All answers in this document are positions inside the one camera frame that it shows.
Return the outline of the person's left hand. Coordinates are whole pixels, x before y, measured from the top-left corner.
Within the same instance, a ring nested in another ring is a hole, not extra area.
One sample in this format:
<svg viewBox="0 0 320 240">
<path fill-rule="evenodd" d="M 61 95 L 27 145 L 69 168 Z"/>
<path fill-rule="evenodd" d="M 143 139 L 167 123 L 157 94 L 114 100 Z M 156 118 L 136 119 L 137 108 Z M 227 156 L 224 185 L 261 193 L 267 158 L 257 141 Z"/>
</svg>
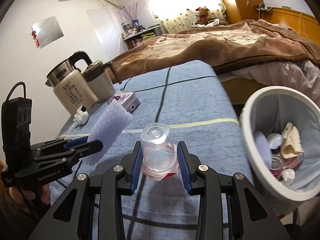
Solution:
<svg viewBox="0 0 320 240">
<path fill-rule="evenodd" d="M 49 185 L 44 185 L 35 191 L 25 191 L 17 187 L 10 187 L 9 194 L 11 198 L 19 205 L 23 205 L 26 200 L 33 200 L 37 197 L 41 202 L 48 205 L 51 202 L 51 191 Z"/>
</svg>

